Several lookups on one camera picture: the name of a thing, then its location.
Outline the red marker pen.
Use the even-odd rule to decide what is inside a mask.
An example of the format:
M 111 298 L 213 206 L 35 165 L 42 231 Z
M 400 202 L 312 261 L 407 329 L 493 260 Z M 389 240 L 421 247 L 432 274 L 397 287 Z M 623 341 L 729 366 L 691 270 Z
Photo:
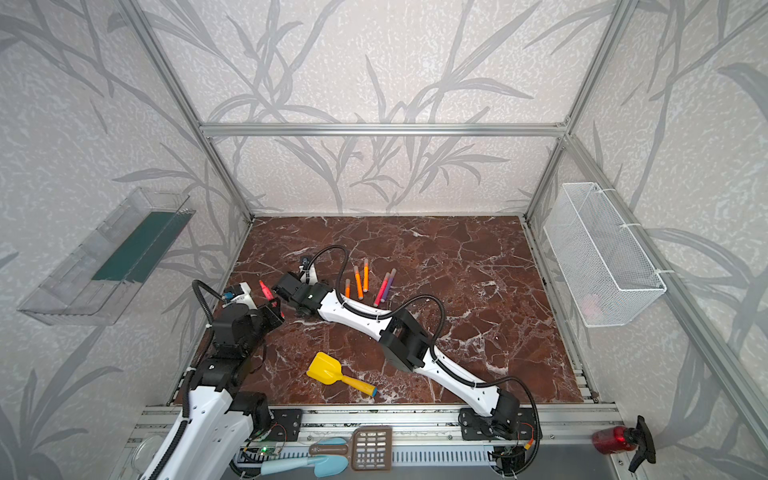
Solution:
M 274 299 L 274 294 L 272 293 L 271 289 L 262 280 L 259 281 L 259 286 L 262 290 L 264 297 L 268 301 L 272 301 Z

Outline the pink marker pen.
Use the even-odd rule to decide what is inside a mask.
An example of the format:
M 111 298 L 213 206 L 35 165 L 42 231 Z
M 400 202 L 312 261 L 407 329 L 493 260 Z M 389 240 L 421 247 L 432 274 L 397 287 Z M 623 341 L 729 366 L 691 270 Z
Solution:
M 381 286 L 379 288 L 379 291 L 378 291 L 378 293 L 377 293 L 377 295 L 375 297 L 375 300 L 374 300 L 374 303 L 373 303 L 374 307 L 379 307 L 379 305 L 381 304 L 382 298 L 384 296 L 384 293 L 385 293 L 385 291 L 387 289 L 387 286 L 388 286 L 388 283 L 389 283 L 390 276 L 391 276 L 391 272 L 387 272 L 385 274 L 384 279 L 382 280 Z

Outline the purple marker pen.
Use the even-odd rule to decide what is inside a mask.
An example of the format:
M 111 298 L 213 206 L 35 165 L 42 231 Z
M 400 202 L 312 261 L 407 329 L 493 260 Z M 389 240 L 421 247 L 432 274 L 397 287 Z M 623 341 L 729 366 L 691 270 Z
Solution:
M 387 300 L 387 298 L 388 298 L 388 296 L 389 296 L 389 292 L 390 292 L 390 290 L 391 290 L 391 287 L 392 287 L 392 283 L 393 283 L 393 281 L 394 281 L 394 278 L 395 278 L 395 275 L 396 275 L 396 273 L 397 273 L 397 269 L 396 269 L 396 268 L 393 268 L 393 269 L 392 269 L 392 271 L 390 272 L 390 275 L 389 275 L 389 279 L 388 279 L 388 281 L 387 281 L 387 285 L 386 285 L 386 288 L 385 288 L 385 290 L 384 290 L 384 293 L 383 293 L 383 295 L 382 295 L 382 301 L 384 301 L 384 302 L 386 302 L 386 300 Z

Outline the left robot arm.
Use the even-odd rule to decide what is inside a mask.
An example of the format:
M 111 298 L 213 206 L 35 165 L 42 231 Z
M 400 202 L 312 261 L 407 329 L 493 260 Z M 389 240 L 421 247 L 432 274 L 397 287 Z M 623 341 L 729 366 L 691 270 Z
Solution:
M 253 352 L 283 323 L 278 299 L 231 302 L 214 317 L 213 351 L 180 389 L 182 410 L 143 479 L 218 479 L 246 441 L 275 423 L 265 394 L 244 391 Z

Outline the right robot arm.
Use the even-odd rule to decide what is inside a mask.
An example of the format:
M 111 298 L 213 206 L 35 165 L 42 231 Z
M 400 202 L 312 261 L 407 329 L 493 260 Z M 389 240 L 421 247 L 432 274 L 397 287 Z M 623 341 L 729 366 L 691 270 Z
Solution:
M 342 296 L 323 282 L 307 284 L 294 273 L 284 274 L 274 291 L 298 314 L 317 316 L 361 332 L 378 342 L 395 368 L 442 385 L 473 410 L 484 434 L 505 439 L 516 435 L 518 398 L 449 359 L 407 309 L 387 311 L 367 306 Z

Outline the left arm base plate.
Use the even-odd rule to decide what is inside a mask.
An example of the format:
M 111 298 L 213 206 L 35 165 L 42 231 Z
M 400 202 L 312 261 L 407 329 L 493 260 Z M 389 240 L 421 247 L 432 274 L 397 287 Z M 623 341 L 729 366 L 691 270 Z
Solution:
M 296 442 L 302 425 L 303 410 L 277 408 L 271 409 L 270 413 L 272 424 L 264 440 L 277 443 Z

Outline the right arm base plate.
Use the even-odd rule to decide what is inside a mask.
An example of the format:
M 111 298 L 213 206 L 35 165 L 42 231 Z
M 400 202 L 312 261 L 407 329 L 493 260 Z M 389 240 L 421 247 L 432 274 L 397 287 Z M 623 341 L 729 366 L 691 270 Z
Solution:
M 521 407 L 514 416 L 483 417 L 471 408 L 459 411 L 458 423 L 465 441 L 529 441 L 537 426 L 531 407 Z

